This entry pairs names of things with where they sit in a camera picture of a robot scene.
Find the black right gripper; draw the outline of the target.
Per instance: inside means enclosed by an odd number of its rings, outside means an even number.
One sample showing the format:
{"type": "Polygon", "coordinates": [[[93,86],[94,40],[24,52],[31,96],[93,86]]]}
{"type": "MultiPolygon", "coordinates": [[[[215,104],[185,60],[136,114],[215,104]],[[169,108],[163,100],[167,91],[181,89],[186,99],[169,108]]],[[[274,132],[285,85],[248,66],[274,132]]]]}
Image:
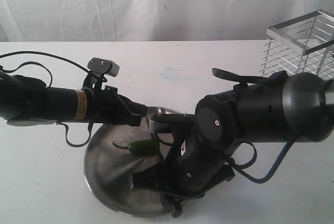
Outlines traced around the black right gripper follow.
{"type": "MultiPolygon", "coordinates": [[[[168,192],[182,198],[196,198],[223,181],[235,177],[221,152],[202,141],[196,126],[172,126],[173,144],[163,162],[131,175],[132,192],[168,192]]],[[[164,195],[172,218],[183,214],[181,202],[164,195]]]]}

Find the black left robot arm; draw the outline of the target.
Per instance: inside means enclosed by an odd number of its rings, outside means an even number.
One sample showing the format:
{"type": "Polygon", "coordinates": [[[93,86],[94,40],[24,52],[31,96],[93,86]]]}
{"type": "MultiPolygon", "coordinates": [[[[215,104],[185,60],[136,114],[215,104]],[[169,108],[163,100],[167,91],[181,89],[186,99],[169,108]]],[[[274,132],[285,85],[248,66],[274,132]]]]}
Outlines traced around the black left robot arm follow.
{"type": "Polygon", "coordinates": [[[12,126],[56,122],[139,126],[148,108],[101,84],[80,90],[47,87],[45,82],[1,72],[1,118],[12,126]]]}

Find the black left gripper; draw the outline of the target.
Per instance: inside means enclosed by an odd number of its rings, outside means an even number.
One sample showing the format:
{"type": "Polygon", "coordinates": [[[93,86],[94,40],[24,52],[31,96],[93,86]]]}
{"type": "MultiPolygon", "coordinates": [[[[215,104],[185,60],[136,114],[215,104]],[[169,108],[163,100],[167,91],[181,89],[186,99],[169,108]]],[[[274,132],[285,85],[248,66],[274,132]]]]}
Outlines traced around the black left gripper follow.
{"type": "Polygon", "coordinates": [[[114,87],[104,90],[88,91],[86,121],[94,123],[140,126],[147,107],[119,95],[114,87]]]}

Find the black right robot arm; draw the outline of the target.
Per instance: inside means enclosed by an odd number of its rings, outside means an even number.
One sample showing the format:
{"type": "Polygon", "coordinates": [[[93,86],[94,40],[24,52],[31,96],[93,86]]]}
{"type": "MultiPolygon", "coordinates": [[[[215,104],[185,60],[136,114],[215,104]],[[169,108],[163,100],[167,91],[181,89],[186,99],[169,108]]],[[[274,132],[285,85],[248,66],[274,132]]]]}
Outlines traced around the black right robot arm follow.
{"type": "Polygon", "coordinates": [[[241,76],[214,68],[214,76],[235,82],[232,90],[206,95],[194,114],[153,114],[153,136],[170,133],[165,159],[132,175],[134,190],[160,193],[173,217],[181,203],[203,197],[236,173],[263,184],[270,180],[296,142],[321,142],[333,132],[333,80],[312,73],[269,77],[241,76]],[[238,164],[233,153],[241,144],[284,143],[268,173],[255,178],[245,172],[257,156],[238,164]]]}

